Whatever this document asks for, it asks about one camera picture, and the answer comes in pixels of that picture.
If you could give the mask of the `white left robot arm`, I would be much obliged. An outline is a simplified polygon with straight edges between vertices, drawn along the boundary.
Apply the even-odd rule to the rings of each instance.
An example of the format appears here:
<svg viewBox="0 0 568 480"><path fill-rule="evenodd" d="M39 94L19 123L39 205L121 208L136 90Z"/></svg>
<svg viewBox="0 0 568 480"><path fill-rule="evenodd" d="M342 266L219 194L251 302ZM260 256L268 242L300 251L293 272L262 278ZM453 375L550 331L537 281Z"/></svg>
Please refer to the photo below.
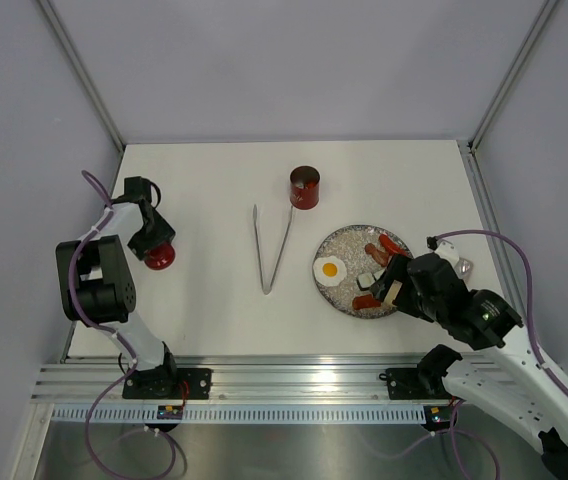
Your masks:
<svg viewBox="0 0 568 480"><path fill-rule="evenodd" d="M145 386L159 398L179 388L179 372L166 365L168 348L136 312L137 291L127 255L153 271L176 257L175 230L158 211L161 191L144 177L124 180L112 198L92 173L83 178L104 203L103 214L77 240L55 249L59 288L66 317L108 337L136 372L147 371Z"/></svg>

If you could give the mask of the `red round lid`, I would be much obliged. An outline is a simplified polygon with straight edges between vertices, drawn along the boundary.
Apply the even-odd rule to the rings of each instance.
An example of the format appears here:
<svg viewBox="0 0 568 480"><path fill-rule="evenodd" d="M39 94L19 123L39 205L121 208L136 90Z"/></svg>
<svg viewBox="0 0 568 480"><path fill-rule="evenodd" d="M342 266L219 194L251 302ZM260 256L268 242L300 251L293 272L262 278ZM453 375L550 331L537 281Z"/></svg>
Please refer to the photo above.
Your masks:
<svg viewBox="0 0 568 480"><path fill-rule="evenodd" d="M154 271L161 271L170 267L174 260L176 254L173 246L165 242L158 247L150 250L144 259L145 265Z"/></svg>

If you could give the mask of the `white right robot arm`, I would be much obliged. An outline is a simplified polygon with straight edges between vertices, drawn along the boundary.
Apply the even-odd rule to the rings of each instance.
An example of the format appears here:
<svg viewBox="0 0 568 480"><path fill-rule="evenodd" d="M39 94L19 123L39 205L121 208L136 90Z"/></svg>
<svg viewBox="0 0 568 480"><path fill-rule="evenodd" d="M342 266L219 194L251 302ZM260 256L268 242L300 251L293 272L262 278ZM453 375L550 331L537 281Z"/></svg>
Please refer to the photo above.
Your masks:
<svg viewBox="0 0 568 480"><path fill-rule="evenodd" d="M369 291L373 298L413 318L435 323L453 339L492 361L518 386L513 392L477 373L445 345L434 347L418 371L420 389L468 400L508 426L537 451L558 437L568 448L568 375L539 346L533 330L504 298L467 287L451 263L436 253L391 258Z"/></svg>

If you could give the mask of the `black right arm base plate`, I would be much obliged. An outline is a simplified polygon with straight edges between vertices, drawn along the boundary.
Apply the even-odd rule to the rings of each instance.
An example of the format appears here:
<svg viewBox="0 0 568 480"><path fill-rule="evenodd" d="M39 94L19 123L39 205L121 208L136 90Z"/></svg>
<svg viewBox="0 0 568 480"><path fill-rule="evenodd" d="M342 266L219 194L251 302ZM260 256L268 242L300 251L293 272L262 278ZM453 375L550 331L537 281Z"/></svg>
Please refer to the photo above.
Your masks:
<svg viewBox="0 0 568 480"><path fill-rule="evenodd" d="M417 367L388 368L378 375L390 400L450 400L440 378L430 378Z"/></svg>

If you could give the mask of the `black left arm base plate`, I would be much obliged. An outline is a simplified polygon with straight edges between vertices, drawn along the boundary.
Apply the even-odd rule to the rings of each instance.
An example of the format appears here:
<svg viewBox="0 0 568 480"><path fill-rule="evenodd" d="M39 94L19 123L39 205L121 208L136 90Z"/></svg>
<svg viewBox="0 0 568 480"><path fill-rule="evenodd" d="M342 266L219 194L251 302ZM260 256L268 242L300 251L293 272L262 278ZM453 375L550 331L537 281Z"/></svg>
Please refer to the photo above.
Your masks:
<svg viewBox="0 0 568 480"><path fill-rule="evenodd" d="M208 368L136 371L125 381L122 397L127 400L207 400L212 373Z"/></svg>

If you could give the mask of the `steel serving tongs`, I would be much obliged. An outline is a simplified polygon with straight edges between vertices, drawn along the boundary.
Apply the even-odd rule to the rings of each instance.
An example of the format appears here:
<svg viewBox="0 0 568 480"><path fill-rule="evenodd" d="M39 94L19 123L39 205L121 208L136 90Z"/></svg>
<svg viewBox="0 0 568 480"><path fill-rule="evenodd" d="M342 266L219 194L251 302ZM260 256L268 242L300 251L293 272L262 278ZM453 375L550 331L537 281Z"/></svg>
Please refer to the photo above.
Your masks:
<svg viewBox="0 0 568 480"><path fill-rule="evenodd" d="M272 293L281 270L283 258L294 223L294 210L290 206L284 217L279 237L264 237L262 231L262 209L258 204L251 206L251 227L257 262L257 272L261 293L268 296Z"/></svg>

